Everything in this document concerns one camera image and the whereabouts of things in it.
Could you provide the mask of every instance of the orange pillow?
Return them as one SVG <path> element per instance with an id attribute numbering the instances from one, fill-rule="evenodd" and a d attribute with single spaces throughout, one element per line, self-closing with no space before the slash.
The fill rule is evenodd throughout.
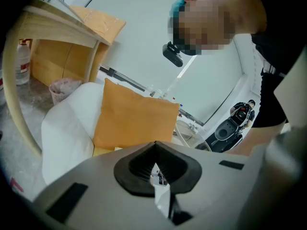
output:
<path id="1" fill-rule="evenodd" d="M 95 147 L 126 148 L 151 141 L 171 141 L 179 104 L 143 97 L 105 79 Z"/>

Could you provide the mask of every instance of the camera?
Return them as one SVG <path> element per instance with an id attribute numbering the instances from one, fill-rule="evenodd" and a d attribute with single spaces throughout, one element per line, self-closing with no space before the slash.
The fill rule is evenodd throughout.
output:
<path id="1" fill-rule="evenodd" d="M 162 52 L 164 57 L 170 60 L 176 67 L 182 67 L 183 61 L 180 56 L 179 49 L 172 44 L 172 42 L 168 42 L 168 44 L 164 44 L 162 48 Z"/>

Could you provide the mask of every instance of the white chair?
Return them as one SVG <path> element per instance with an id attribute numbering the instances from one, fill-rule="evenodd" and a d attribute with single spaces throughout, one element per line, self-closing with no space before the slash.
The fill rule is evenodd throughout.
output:
<path id="1" fill-rule="evenodd" d="M 120 82 L 136 93 L 146 93 Z M 92 157 L 92 139 L 100 116 L 104 85 L 86 83 L 51 108 L 42 122 L 42 173 L 47 185 Z M 173 143 L 182 145 L 179 140 Z"/>

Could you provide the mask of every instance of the trash bin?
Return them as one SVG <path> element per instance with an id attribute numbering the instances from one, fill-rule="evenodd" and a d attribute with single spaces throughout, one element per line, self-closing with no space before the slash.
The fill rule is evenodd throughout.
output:
<path id="1" fill-rule="evenodd" d="M 72 92 L 81 85 L 81 81 L 72 79 L 60 79 L 54 81 L 49 86 L 53 104 L 56 105 L 65 100 Z"/>

